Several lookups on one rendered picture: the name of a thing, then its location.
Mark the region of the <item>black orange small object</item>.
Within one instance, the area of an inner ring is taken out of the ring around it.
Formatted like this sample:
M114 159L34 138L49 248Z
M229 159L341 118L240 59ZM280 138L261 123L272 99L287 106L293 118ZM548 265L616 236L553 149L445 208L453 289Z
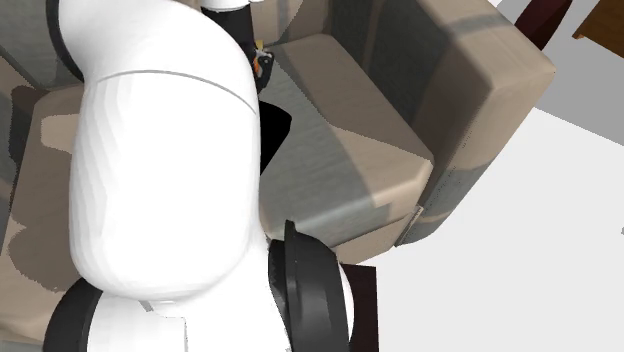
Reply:
M269 83L272 69L275 61L275 55L266 51L262 40L255 41L255 58L252 68L255 75L255 84L257 93L265 89Z

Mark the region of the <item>black flat object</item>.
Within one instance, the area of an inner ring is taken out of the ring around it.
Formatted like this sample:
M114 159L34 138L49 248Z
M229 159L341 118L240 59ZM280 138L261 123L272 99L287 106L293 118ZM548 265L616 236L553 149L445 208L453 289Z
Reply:
M290 132L292 117L282 108L259 102L260 172L263 172Z

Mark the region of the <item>beige grey sofa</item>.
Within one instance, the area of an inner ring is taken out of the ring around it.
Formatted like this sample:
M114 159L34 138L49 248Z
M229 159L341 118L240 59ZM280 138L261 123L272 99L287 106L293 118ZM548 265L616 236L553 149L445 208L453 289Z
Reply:
M0 0L0 352L41 352L77 280L71 147L83 88L57 59L46 0ZM286 220L355 264L432 234L555 75L488 0L263 0L276 62L263 101L290 133L260 182Z

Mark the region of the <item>dark maroon furniture leg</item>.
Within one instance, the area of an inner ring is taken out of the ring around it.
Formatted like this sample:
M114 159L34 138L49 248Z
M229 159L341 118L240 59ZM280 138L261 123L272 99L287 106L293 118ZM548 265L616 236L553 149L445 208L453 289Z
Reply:
M572 4L572 0L530 0L515 27L539 50L543 50Z

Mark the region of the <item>brown wooden furniture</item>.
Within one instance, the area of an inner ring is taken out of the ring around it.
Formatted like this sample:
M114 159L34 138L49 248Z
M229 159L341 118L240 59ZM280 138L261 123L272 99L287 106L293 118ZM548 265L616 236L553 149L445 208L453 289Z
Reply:
M624 0L599 0L572 37L587 38L624 59Z

